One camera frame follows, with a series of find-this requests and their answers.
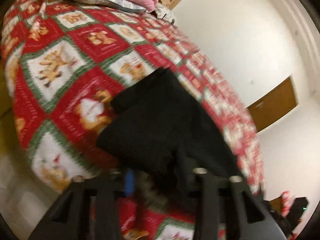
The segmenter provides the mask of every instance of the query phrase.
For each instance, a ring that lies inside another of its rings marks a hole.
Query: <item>black garment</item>
[[[97,146],[125,165],[169,183],[175,152],[183,149],[214,175],[242,176],[219,129],[169,69],[154,71],[111,105],[120,117],[100,133]]]

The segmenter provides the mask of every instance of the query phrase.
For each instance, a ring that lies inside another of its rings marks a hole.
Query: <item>white wall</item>
[[[258,133],[265,167],[267,199],[289,190],[306,196],[309,206],[299,233],[320,199],[320,105],[314,98]]]
[[[298,47],[268,0],[183,0],[178,25],[221,70],[246,106],[292,74],[299,100],[308,95]]]

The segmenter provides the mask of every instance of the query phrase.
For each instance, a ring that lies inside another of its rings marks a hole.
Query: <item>black cloth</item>
[[[122,91],[111,106],[120,116],[100,133],[97,146],[123,164],[169,184],[175,152],[183,149],[214,175],[242,176],[215,123],[169,69]]]

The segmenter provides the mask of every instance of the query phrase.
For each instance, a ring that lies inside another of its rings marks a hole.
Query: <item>brown door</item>
[[[259,132],[279,120],[296,106],[297,101],[292,81],[288,77],[263,98],[249,106],[248,110]]]

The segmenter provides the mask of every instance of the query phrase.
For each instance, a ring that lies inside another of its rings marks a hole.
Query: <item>christmas blanket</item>
[[[95,146],[116,118],[109,102],[159,67],[170,68],[212,117],[252,192],[264,186],[250,114],[199,48],[161,19],[63,0],[16,0],[4,17],[1,55],[20,145],[34,173],[58,192],[73,176],[117,166]],[[175,207],[155,212],[127,198],[119,212],[125,239],[192,238],[194,218]]]

